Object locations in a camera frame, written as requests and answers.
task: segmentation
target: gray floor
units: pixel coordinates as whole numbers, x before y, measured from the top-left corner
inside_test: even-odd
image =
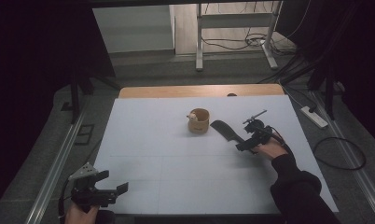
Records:
[[[290,56],[277,57],[277,62],[283,66],[289,59]],[[168,53],[160,52],[112,55],[112,62],[117,73],[117,77],[112,78],[112,80],[123,87],[244,84],[256,83],[274,73],[269,69],[262,53],[207,55],[204,56],[204,71],[200,73],[195,71],[194,60],[194,56],[174,57]],[[291,85],[306,92],[307,78],[302,77]],[[96,79],[93,79],[92,82],[95,86],[95,93],[92,96],[80,96],[82,100],[85,98],[90,101],[83,124],[94,125],[92,138],[87,146],[74,146],[72,148],[60,180],[49,201],[49,206],[44,213],[42,223],[58,223],[57,200],[63,181],[86,161],[92,150],[95,152],[97,148],[95,146],[104,134],[113,101],[118,97],[118,91]],[[290,93],[301,104],[307,105],[310,103],[301,94],[294,91]],[[30,156],[0,201],[0,223],[23,223],[26,220],[37,192],[42,187],[49,167],[70,128],[71,112],[61,111],[63,103],[69,101],[68,87],[55,94],[54,107],[45,128],[38,137]],[[312,147],[320,139],[331,136],[332,133],[329,129],[318,129],[299,112],[299,105],[293,104]],[[334,99],[334,112],[346,138],[354,141],[365,151],[368,158],[365,170],[375,183],[375,140],[349,112],[339,96]],[[77,142],[84,142],[85,140],[85,137],[76,139]],[[323,144],[319,150],[318,156],[325,160],[333,161],[339,165],[345,164],[345,159],[342,157],[338,145],[334,142]],[[92,154],[89,161],[95,160],[95,154]],[[340,221],[352,224],[375,223],[375,214],[361,187],[357,184],[354,173],[335,170],[321,162],[319,162],[319,165],[340,210],[337,214]],[[206,221],[208,223],[235,223],[219,217]],[[119,217],[118,223],[140,223],[140,218]]]

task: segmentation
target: hand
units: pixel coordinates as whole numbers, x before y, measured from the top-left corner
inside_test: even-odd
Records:
[[[92,206],[88,213],[72,203],[65,217],[65,224],[94,224],[100,206]]]
[[[252,148],[252,150],[265,155],[271,161],[281,155],[287,154],[286,150],[281,147],[281,144],[275,138],[271,138],[265,145],[258,145]]]

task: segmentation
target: white power strip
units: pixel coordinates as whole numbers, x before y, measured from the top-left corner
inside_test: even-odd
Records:
[[[300,109],[301,112],[303,112],[304,115],[307,116],[312,122],[318,126],[320,129],[324,129],[327,126],[327,122],[319,117],[315,112],[310,113],[310,108],[308,106],[304,106],[303,108]]]

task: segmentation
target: white board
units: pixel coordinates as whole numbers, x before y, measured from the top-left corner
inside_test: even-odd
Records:
[[[117,214],[217,215],[278,214],[270,186],[277,174],[271,162],[238,151],[213,128],[190,133],[186,115],[210,112],[243,139],[243,122],[258,119],[275,128],[291,147],[300,170],[322,182],[321,196],[338,211],[286,95],[115,100],[94,167],[109,170],[98,189],[129,182],[129,191],[107,209]]]

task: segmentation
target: wall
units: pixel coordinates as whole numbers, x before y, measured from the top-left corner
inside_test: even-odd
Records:
[[[173,49],[169,6],[93,10],[108,53]]]

